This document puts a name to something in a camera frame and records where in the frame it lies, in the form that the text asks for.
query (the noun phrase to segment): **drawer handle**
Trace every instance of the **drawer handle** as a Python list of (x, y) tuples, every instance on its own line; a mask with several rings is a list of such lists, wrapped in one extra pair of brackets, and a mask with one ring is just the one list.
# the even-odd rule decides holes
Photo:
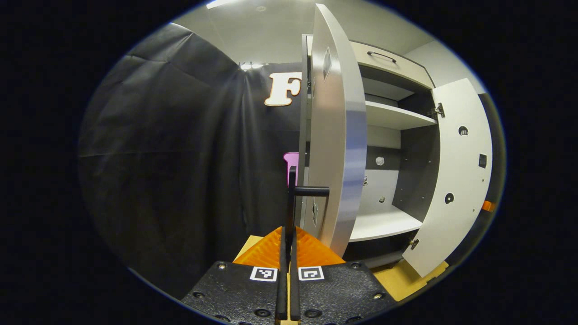
[(393, 63), (395, 63), (395, 59), (394, 59), (394, 58), (392, 58), (392, 57), (389, 57), (389, 56), (387, 56), (387, 55), (384, 55), (384, 54), (381, 54), (381, 53), (377, 53), (377, 52), (368, 51), (368, 52), (367, 52), (367, 54), (369, 54), (369, 55), (371, 55), (371, 54), (377, 54), (378, 56), (382, 56), (382, 57), (390, 58), (390, 59), (391, 59), (391, 61), (392, 61)]

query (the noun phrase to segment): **open cabinet door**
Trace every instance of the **open cabinet door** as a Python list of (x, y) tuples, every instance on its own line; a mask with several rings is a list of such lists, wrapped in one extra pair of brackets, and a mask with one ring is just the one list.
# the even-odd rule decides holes
[(347, 36), (327, 7), (319, 4), (315, 8), (311, 61), (308, 185), (328, 186), (330, 193), (327, 201), (307, 198), (304, 230), (342, 256), (363, 187), (365, 96)]
[(438, 181), (425, 219), (403, 258), (426, 276), (460, 244), (486, 198), (492, 170), (490, 126), (468, 79), (432, 90), (438, 115)]

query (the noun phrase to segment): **orange object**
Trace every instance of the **orange object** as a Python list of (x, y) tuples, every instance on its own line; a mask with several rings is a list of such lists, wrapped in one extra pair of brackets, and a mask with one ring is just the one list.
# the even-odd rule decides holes
[[(345, 263), (337, 254), (305, 230), (297, 228), (297, 266), (316, 267)], [(281, 227), (263, 237), (233, 263), (255, 267), (280, 268)]]
[(484, 201), (484, 204), (481, 206), (481, 208), (482, 210), (493, 212), (496, 208), (496, 205), (490, 201)]

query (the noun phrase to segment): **black curtain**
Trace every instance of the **black curtain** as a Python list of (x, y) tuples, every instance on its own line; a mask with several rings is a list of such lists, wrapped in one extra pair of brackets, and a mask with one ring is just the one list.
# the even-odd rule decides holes
[(298, 151), (300, 101), (264, 105), (268, 74), (283, 70), (300, 63), (244, 72), (168, 24), (95, 91), (79, 139), (84, 200), (112, 251), (166, 293), (184, 297), (249, 235), (283, 223), (283, 154)]

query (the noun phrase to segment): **cabinet shelf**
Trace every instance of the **cabinet shelf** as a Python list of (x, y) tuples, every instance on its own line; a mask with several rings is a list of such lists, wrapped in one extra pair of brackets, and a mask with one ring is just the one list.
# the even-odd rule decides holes
[(382, 213), (358, 215), (349, 242), (368, 241), (419, 229), (421, 222), (389, 205)]
[(425, 127), (438, 123), (427, 116), (376, 102), (365, 101), (365, 109), (368, 125), (394, 130)]

